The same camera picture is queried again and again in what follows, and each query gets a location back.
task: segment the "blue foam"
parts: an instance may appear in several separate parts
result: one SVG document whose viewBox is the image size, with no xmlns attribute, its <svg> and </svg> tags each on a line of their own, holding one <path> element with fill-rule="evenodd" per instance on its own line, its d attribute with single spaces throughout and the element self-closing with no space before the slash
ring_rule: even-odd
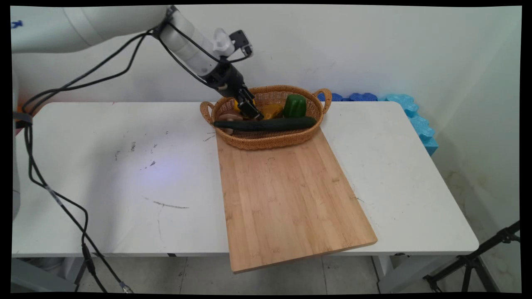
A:
<svg viewBox="0 0 532 299">
<path fill-rule="evenodd" d="M 363 95 L 354 93 L 349 96 L 349 99 L 354 102 L 375 102 L 377 100 L 377 96 L 371 93 L 365 93 Z"/>
<path fill-rule="evenodd" d="M 322 93 L 318 94 L 318 99 L 319 99 L 320 101 L 322 101 L 322 102 L 325 102 L 325 95 L 322 94 Z M 332 94 L 332 101 L 333 101 L 333 102 L 341 102 L 341 101 L 342 101 L 342 96 L 339 95 L 339 94 L 335 94 L 335 93 L 333 93 L 333 94 Z"/>
<path fill-rule="evenodd" d="M 434 129 L 429 127 L 429 121 L 419 116 L 416 112 L 414 117 L 410 118 L 410 122 L 414 126 L 414 130 L 418 133 L 419 139 L 423 143 L 428 142 L 434 136 Z"/>
<path fill-rule="evenodd" d="M 379 101 L 396 102 L 401 105 L 423 146 L 425 146 L 429 155 L 432 156 L 438 149 L 438 143 L 434 140 L 435 132 L 433 128 L 429 127 L 429 121 L 418 114 L 419 106 L 414 103 L 414 98 L 404 94 L 389 94 L 384 98 L 380 98 Z"/>
<path fill-rule="evenodd" d="M 434 152 L 438 149 L 438 142 L 436 142 L 434 138 L 431 138 L 429 141 L 423 143 L 423 145 L 425 145 L 425 149 L 430 156 L 432 156 L 432 154 L 434 154 Z"/>
<path fill-rule="evenodd" d="M 390 94 L 380 99 L 380 101 L 390 101 L 399 103 L 399 105 L 401 105 L 404 112 L 406 113 L 406 115 L 408 115 L 409 118 L 414 117 L 419 109 L 419 106 L 414 104 L 414 98 L 409 95 Z"/>
</svg>

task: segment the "bamboo cutting board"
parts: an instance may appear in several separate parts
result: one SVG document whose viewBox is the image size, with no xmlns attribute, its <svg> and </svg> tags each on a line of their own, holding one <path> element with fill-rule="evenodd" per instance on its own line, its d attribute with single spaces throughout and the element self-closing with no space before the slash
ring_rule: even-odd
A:
<svg viewBox="0 0 532 299">
<path fill-rule="evenodd" d="M 258 151 L 217 140 L 234 273 L 377 241 L 321 129 Z"/>
</svg>

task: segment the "white wall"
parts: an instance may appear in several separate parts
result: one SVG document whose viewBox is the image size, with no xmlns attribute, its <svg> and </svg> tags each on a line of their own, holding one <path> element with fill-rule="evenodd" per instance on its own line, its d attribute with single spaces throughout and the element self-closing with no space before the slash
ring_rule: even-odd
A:
<svg viewBox="0 0 532 299">
<path fill-rule="evenodd" d="M 519 220 L 521 11 L 511 33 L 445 126 L 434 163 L 480 242 Z M 499 244 L 482 255 L 503 292 L 521 292 L 521 250 Z"/>
<path fill-rule="evenodd" d="M 521 7 L 178 5 L 204 35 L 243 29 L 253 58 L 248 86 L 407 93 L 437 131 L 434 160 L 482 241 L 519 215 L 518 116 Z M 70 54 L 12 55 L 21 99 L 63 85 L 121 46 L 109 40 Z M 87 80 L 123 69 L 131 47 Z M 216 101 L 153 39 L 129 73 L 56 101 Z M 517 245 L 487 262 L 499 287 L 521 290 Z"/>
<path fill-rule="evenodd" d="M 255 56 L 237 64 L 248 86 L 289 84 L 309 90 L 408 93 L 438 129 L 460 103 L 475 64 L 486 65 L 509 28 L 508 7 L 356 5 L 179 5 L 206 36 L 216 27 L 244 29 Z M 128 37 L 71 54 L 16 54 L 13 68 L 27 99 L 82 74 Z M 129 51 L 87 80 L 125 67 Z M 130 72 L 56 101 L 204 101 L 220 96 L 182 70 L 147 39 Z"/>
</svg>

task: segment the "floor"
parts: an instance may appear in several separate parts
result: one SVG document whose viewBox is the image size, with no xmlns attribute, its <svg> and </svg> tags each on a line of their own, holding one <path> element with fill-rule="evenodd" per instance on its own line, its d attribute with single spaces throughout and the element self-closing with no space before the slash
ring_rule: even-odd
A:
<svg viewBox="0 0 532 299">
<path fill-rule="evenodd" d="M 229 256 L 168 258 L 107 258 L 117 275 L 135 293 L 223 295 L 378 294 L 377 275 L 369 256 L 322 256 L 233 274 Z M 121 293 L 100 259 L 98 278 L 108 292 Z M 459 292 L 463 269 L 439 282 L 444 292 Z M 473 272 L 469 290 L 484 292 Z M 100 292 L 85 272 L 79 292 Z M 419 280 L 399 293 L 430 293 Z"/>
</svg>

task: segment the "black cable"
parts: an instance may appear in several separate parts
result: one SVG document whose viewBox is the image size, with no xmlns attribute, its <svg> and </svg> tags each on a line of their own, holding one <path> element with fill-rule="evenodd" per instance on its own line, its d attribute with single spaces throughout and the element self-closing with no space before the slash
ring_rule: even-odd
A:
<svg viewBox="0 0 532 299">
<path fill-rule="evenodd" d="M 244 59 L 249 57 L 249 56 L 244 56 L 242 58 L 234 59 L 234 60 L 220 60 L 220 59 L 212 56 L 211 53 L 207 52 L 207 50 L 205 50 L 200 45 L 198 45 L 195 41 L 193 41 L 190 37 L 188 37 L 186 34 L 184 34 L 181 30 L 177 29 L 177 27 L 174 26 L 174 24 L 172 24 L 171 22 L 168 22 L 168 25 L 170 25 L 170 27 L 172 27 L 177 33 L 181 34 L 184 38 L 186 38 L 189 42 L 191 42 L 194 46 L 196 46 L 196 48 L 198 48 L 201 52 L 205 53 L 205 55 L 207 55 L 212 60 L 214 60 L 214 61 L 216 61 L 218 63 L 224 63 L 224 64 L 235 63 L 235 62 L 242 61 L 242 60 L 244 60 Z"/>
<path fill-rule="evenodd" d="M 204 48 L 202 48 L 200 45 L 198 45 L 195 41 L 193 41 L 190 37 L 188 37 L 186 34 L 184 34 L 181 30 L 177 29 L 174 24 L 171 22 L 168 22 L 168 25 L 172 27 L 177 33 L 181 34 L 184 38 L 188 39 L 189 42 L 191 42 L 196 48 L 200 49 L 201 52 L 205 53 L 208 57 L 210 57 L 212 60 L 218 62 L 218 63 L 227 63 L 227 61 L 219 60 L 218 58 L 211 55 L 211 53 L 207 52 Z"/>
<path fill-rule="evenodd" d="M 102 283 L 100 282 L 100 280 L 98 279 L 97 276 L 94 276 L 94 280 L 96 281 L 96 284 L 100 287 L 100 289 L 102 290 L 102 292 L 107 293 L 107 290 L 106 290 L 105 287 L 102 285 Z"/>
<path fill-rule="evenodd" d="M 196 74 L 194 74 L 191 70 L 189 70 L 182 62 L 179 61 L 179 59 L 177 59 L 172 51 L 170 49 L 168 49 L 168 47 L 166 46 L 166 44 L 164 44 L 164 42 L 159 39 L 159 41 L 161 42 L 161 45 L 163 45 L 164 49 L 168 52 L 168 54 L 170 54 L 170 56 L 172 56 L 172 58 L 185 70 L 187 71 L 192 77 L 194 77 L 196 80 L 198 80 L 201 84 L 209 87 L 209 88 L 212 88 L 212 89 L 216 89 L 215 87 L 212 87 L 210 86 L 207 82 L 203 81 L 200 77 L 198 77 Z"/>
<path fill-rule="evenodd" d="M 48 96 L 46 96 L 45 98 L 43 98 L 41 101 L 39 101 L 37 104 L 35 104 L 32 108 L 32 110 L 30 111 L 30 114 L 33 114 L 35 112 L 35 110 L 41 105 L 43 104 L 45 101 L 47 101 L 48 99 L 50 99 L 51 97 L 53 97 L 54 95 L 60 93 L 60 92 L 65 92 L 65 91 L 69 91 L 69 90 L 74 90 L 74 89 L 79 89 L 79 88 L 83 88 L 83 87 L 87 87 L 87 86 L 90 86 L 90 85 L 93 85 L 93 84 L 96 84 L 96 83 L 100 83 L 100 82 L 103 82 L 103 81 L 107 81 L 107 80 L 111 80 L 113 78 L 116 78 L 116 77 L 119 77 L 123 74 L 125 74 L 127 71 L 129 71 L 129 69 L 131 68 L 131 65 L 133 63 L 133 60 L 137 54 L 137 51 L 138 51 L 138 48 L 140 46 L 140 44 L 142 43 L 142 41 L 144 40 L 144 38 L 147 36 L 147 35 L 151 35 L 151 33 L 149 33 L 150 30 L 148 30 L 147 32 L 145 33 L 142 33 L 142 34 L 139 34 L 139 35 L 136 35 L 134 37 L 132 37 L 130 40 L 128 40 L 124 45 L 122 45 L 116 52 L 114 52 L 113 54 L 111 54 L 109 57 L 107 57 L 106 59 L 104 59 L 101 63 L 99 63 L 97 66 L 93 67 L 92 69 L 90 69 L 88 72 L 82 74 L 81 76 L 79 76 L 78 78 L 75 78 L 74 80 L 70 81 L 69 83 L 65 84 L 63 87 L 61 88 L 55 88 L 55 89 L 49 89 L 49 90 L 46 90 L 44 92 L 41 92 L 37 95 L 35 95 L 34 97 L 32 97 L 31 99 L 29 99 L 26 103 L 24 103 L 24 105 L 22 106 L 22 111 L 24 113 L 26 113 L 26 107 L 32 103 L 33 101 L 35 101 L 36 99 L 42 97 L 43 95 L 45 94 L 50 94 Z M 86 83 L 86 84 L 82 84 L 82 85 L 77 85 L 77 86 L 73 86 L 73 87 L 69 87 L 71 86 L 72 84 L 78 82 L 79 80 L 85 78 L 86 76 L 90 75 L 91 73 L 93 73 L 94 71 L 96 71 L 97 69 L 99 69 L 101 66 L 103 66 L 105 63 L 107 63 L 109 60 L 111 60 L 112 58 L 114 58 L 116 55 L 118 55 L 120 52 L 122 52 L 129 44 L 131 44 L 133 41 L 135 41 L 136 39 L 140 38 L 140 41 L 138 42 L 137 46 L 135 47 L 135 50 L 133 52 L 133 55 L 131 56 L 131 59 L 129 61 L 129 64 L 128 66 L 126 67 L 125 70 L 117 73 L 117 74 L 114 74 L 114 75 L 111 75 L 111 76 L 108 76 L 108 77 L 105 77 L 105 78 L 102 78 L 102 79 L 98 79 L 98 80 L 95 80 L 95 81 L 92 81 L 92 82 L 89 82 L 89 83 Z"/>
<path fill-rule="evenodd" d="M 26 106 L 35 101 L 36 99 L 40 98 L 41 96 L 45 95 L 45 94 L 50 94 L 48 96 L 46 96 L 45 98 L 43 98 L 42 100 L 40 100 L 36 105 L 34 105 L 34 107 L 32 108 L 30 114 L 33 114 L 35 109 L 38 108 L 41 104 L 43 104 L 46 100 L 48 100 L 49 98 L 51 98 L 52 96 L 58 94 L 59 92 L 62 92 L 62 91 L 67 91 L 67 90 L 74 90 L 74 89 L 78 89 L 78 88 L 82 88 L 82 87 L 87 87 L 87 86 L 90 86 L 90 85 L 93 85 L 93 84 L 96 84 L 96 83 L 99 83 L 99 82 L 103 82 L 103 81 L 106 81 L 106 80 L 110 80 L 110 79 L 113 79 L 113 78 L 116 78 L 118 76 L 121 76 L 122 74 L 126 73 L 130 68 L 131 68 L 131 65 L 133 63 L 133 60 L 136 56 L 136 53 L 142 43 L 142 41 L 144 40 L 144 38 L 147 36 L 147 35 L 151 35 L 151 33 L 149 33 L 150 30 L 148 30 L 147 32 L 143 33 L 143 34 L 140 34 L 140 35 L 137 35 L 135 36 L 134 38 L 130 39 L 129 41 L 127 41 L 120 49 L 118 49 L 116 52 L 114 52 L 112 55 L 110 55 L 108 58 L 106 58 L 103 62 L 101 62 L 100 64 L 98 64 L 97 66 L 95 66 L 94 68 L 92 68 L 91 70 L 89 70 L 88 72 L 84 73 L 83 75 L 81 75 L 80 77 L 74 79 L 73 81 L 67 83 L 66 85 L 64 85 L 62 88 L 58 88 L 58 89 L 51 89 L 51 90 L 47 90 L 45 92 L 42 92 L 36 96 L 34 96 L 33 98 L 31 98 L 30 100 L 28 100 L 24 106 L 22 107 L 23 111 L 26 112 Z M 83 84 L 83 85 L 78 85 L 78 86 L 74 86 L 74 87 L 69 87 L 71 86 L 72 84 L 78 82 L 79 80 L 83 79 L 84 77 L 88 76 L 89 74 L 91 74 L 92 72 L 94 72 L 95 70 L 97 70 L 98 68 L 100 68 L 103 64 L 105 64 L 107 61 L 109 61 L 111 58 L 115 57 L 118 53 L 120 53 L 125 47 L 127 47 L 131 42 L 133 42 L 134 40 L 140 38 L 140 41 L 138 42 L 137 46 L 135 47 L 135 50 L 133 52 L 133 55 L 131 56 L 131 59 L 129 61 L 129 64 L 127 66 L 127 68 L 125 70 L 123 70 L 122 72 L 120 73 L 117 73 L 115 75 L 112 75 L 112 76 L 109 76 L 109 77 L 106 77 L 106 78 L 103 78 L 103 79 L 98 79 L 98 80 L 95 80 L 93 82 L 90 82 L 90 83 L 87 83 L 87 84 Z M 66 198 L 65 196 L 53 191 L 49 186 L 48 184 L 46 183 L 46 181 L 44 180 L 44 177 L 42 176 L 42 174 L 40 173 L 38 167 L 37 167 L 37 163 L 35 162 L 35 159 L 33 157 L 33 127 L 32 125 L 28 126 L 25 128 L 24 130 L 24 142 L 26 144 L 26 150 L 28 152 L 28 156 L 29 156 L 29 167 L 28 167 L 28 173 L 29 173 L 29 178 L 30 180 L 46 189 L 53 197 L 54 199 L 57 201 L 57 203 L 61 206 L 61 208 L 65 211 L 65 213 L 69 216 L 69 218 L 76 224 L 76 226 L 78 226 L 78 228 L 81 230 L 82 232 L 82 237 L 81 237 L 81 246 L 82 246 L 82 251 L 83 251 L 83 254 L 84 254 L 84 258 L 85 258 L 85 264 L 87 265 L 87 269 L 89 269 L 89 272 L 91 272 L 91 274 L 93 275 L 96 283 L 98 284 L 98 286 L 100 287 L 100 289 L 103 291 L 103 292 L 107 292 L 105 290 L 105 288 L 103 287 L 103 285 L 100 283 L 97 275 L 96 275 L 96 271 L 95 271 L 95 267 L 94 267 L 94 263 L 90 257 L 90 252 L 88 252 L 88 248 L 85 244 L 85 238 L 87 238 L 87 240 L 90 242 L 90 244 L 92 245 L 92 247 L 94 248 L 94 250 L 96 251 L 96 256 L 98 256 L 99 258 L 102 259 L 103 263 L 106 265 L 106 267 L 109 269 L 109 271 L 111 272 L 111 274 L 113 275 L 113 277 L 116 279 L 116 281 L 120 284 L 120 286 L 124 289 L 124 288 L 128 288 L 129 287 L 124 284 L 124 282 L 122 280 L 120 280 L 120 278 L 117 276 L 117 274 L 114 272 L 114 270 L 112 269 L 112 267 L 107 263 L 107 261 L 105 260 L 105 257 L 103 256 L 103 254 L 101 254 L 101 252 L 99 251 L 99 249 L 96 247 L 96 244 L 94 244 L 94 242 L 92 241 L 92 239 L 88 236 L 87 234 L 87 226 L 88 226 L 88 213 L 87 213 L 87 210 L 85 208 L 83 208 L 81 205 L 71 201 L 70 199 Z M 35 170 L 35 173 L 37 174 L 40 182 L 38 182 L 34 177 L 33 177 L 33 170 Z M 76 218 L 70 213 L 70 211 L 61 203 L 61 201 L 58 199 L 58 197 L 64 199 L 65 201 L 69 202 L 70 204 L 73 204 L 74 206 L 78 207 L 79 209 L 81 209 L 83 211 L 83 213 L 85 214 L 85 225 L 82 227 L 79 222 L 76 220 Z"/>
<path fill-rule="evenodd" d="M 24 129 L 24 141 L 26 142 L 26 150 L 28 152 L 28 156 L 29 156 L 29 164 L 30 164 L 30 167 L 29 167 L 29 177 L 30 177 L 30 180 L 35 183 L 36 185 L 48 190 L 49 187 L 48 185 L 46 184 L 46 181 L 44 180 L 43 176 L 41 175 L 40 171 L 39 171 L 39 168 L 37 167 L 37 164 L 35 163 L 35 160 L 34 160 L 34 157 L 33 157 L 33 127 L 32 126 L 28 126 L 26 127 L 26 129 Z M 41 182 L 38 182 L 36 181 L 34 178 L 33 178 L 33 175 L 31 173 L 31 170 L 32 168 L 35 170 L 35 173 L 37 174 L 37 176 L 39 177 L 39 179 L 41 180 Z M 85 227 L 82 228 L 81 225 L 79 224 L 78 220 L 76 220 L 76 218 L 74 218 L 74 216 L 70 213 L 70 211 L 62 204 L 60 204 L 61 208 L 65 211 L 65 213 L 70 217 L 70 219 L 76 224 L 76 226 L 84 233 L 84 235 L 87 237 L 87 240 L 89 241 L 89 243 L 92 245 L 92 247 L 94 248 L 94 250 L 96 251 L 96 256 L 98 256 L 100 259 L 102 259 L 102 262 L 107 266 L 107 268 L 109 269 L 109 272 L 111 272 L 111 274 L 113 275 L 114 279 L 116 279 L 116 281 L 118 283 L 122 283 L 122 281 L 120 280 L 120 278 L 117 276 L 117 274 L 114 272 L 114 270 L 111 268 L 111 266 L 108 264 L 108 262 L 105 260 L 105 257 L 103 254 L 101 254 L 101 252 L 99 251 L 98 247 L 96 247 L 96 244 L 94 244 L 93 240 L 89 237 L 89 235 L 87 234 L 87 223 L 88 223 L 88 213 L 87 213 L 87 210 L 85 210 L 85 208 L 83 208 L 82 206 L 80 206 L 79 204 L 71 201 L 70 199 L 66 198 L 65 196 L 57 193 L 56 191 L 53 191 L 52 192 L 57 195 L 58 197 L 64 199 L 65 201 L 79 207 L 80 209 L 83 210 L 83 212 L 85 213 Z"/>
</svg>

